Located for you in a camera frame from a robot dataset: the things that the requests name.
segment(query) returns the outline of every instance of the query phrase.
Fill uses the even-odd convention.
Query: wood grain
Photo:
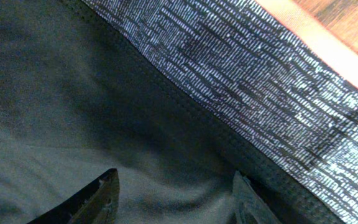
[[[293,0],[358,53],[358,0]]]

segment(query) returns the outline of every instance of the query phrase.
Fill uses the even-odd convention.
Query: wooden surface
[[[358,0],[293,0],[358,53]]]

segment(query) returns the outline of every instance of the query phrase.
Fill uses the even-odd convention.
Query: brown wood
[[[358,0],[293,0],[358,53]]]

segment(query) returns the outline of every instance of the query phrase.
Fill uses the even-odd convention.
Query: black and white striped fabric
[[[255,1],[84,2],[346,223],[358,223],[358,90]]]

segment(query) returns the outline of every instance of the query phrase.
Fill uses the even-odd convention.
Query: garment
[[[120,31],[80,0],[0,2],[0,223],[110,168],[116,223],[239,222],[237,170],[280,222],[342,223]]]

